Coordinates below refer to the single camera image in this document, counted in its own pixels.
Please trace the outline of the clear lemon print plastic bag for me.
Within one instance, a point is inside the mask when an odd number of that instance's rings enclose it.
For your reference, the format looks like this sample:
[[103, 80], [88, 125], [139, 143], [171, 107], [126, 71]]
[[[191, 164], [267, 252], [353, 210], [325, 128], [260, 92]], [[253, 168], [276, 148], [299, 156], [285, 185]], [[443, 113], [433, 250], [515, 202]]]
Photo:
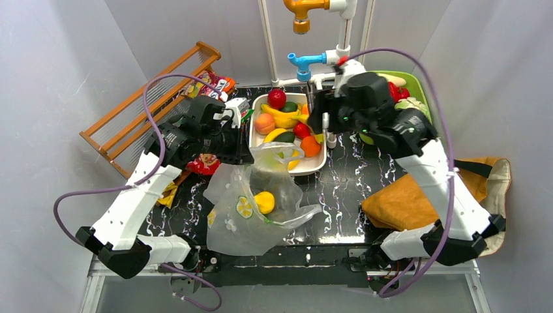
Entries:
[[[304, 156], [298, 146], [270, 142], [250, 152], [253, 164], [221, 164], [203, 193], [214, 205], [207, 216], [206, 246], [211, 251], [262, 256], [322, 211], [319, 204], [302, 205], [303, 191], [288, 171]], [[263, 191], [275, 197], [275, 208], [267, 215], [254, 201]]]

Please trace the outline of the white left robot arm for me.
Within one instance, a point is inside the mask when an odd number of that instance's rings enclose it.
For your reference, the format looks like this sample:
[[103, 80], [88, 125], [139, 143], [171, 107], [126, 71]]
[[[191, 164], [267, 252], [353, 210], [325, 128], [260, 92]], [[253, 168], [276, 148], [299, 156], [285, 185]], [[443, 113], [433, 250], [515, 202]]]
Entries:
[[122, 278], [136, 276], [146, 266], [172, 263], [194, 271], [202, 249], [187, 235], [148, 237], [138, 232], [162, 197], [166, 187], [179, 178], [189, 162], [202, 154], [214, 155], [231, 165], [252, 164], [242, 118], [246, 98], [221, 102], [208, 96], [186, 101], [190, 107], [159, 124], [161, 137], [153, 134], [145, 143], [126, 188], [92, 226], [82, 226], [77, 240]]

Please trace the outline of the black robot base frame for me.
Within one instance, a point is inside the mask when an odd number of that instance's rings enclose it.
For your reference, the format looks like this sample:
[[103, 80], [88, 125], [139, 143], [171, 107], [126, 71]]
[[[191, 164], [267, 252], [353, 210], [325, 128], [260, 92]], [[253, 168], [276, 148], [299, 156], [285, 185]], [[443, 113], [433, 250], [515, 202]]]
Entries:
[[277, 245], [262, 256], [230, 256], [203, 249], [199, 274], [216, 287], [343, 285], [381, 287], [408, 267], [410, 260], [389, 261], [369, 243]]

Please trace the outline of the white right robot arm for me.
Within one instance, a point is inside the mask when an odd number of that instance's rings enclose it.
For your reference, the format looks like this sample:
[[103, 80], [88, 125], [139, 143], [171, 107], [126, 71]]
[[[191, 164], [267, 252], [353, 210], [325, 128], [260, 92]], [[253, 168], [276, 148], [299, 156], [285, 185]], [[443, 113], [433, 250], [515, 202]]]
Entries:
[[336, 86], [319, 91], [308, 125], [316, 132], [357, 132], [407, 171], [431, 207], [435, 221], [376, 239], [362, 257], [379, 266], [432, 258], [446, 266], [483, 256], [488, 240], [506, 229], [506, 219], [489, 213], [471, 194], [447, 158], [438, 133], [417, 108], [397, 108], [384, 77], [353, 59], [333, 65]]

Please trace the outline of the yellow lemon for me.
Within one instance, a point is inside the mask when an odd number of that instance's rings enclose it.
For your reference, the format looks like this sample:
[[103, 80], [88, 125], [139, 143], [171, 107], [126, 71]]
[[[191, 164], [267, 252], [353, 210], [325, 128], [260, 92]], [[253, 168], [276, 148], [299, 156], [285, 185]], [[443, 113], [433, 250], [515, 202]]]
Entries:
[[268, 191], [263, 191], [254, 196], [254, 201], [259, 212], [263, 215], [271, 213], [275, 208], [275, 197]]

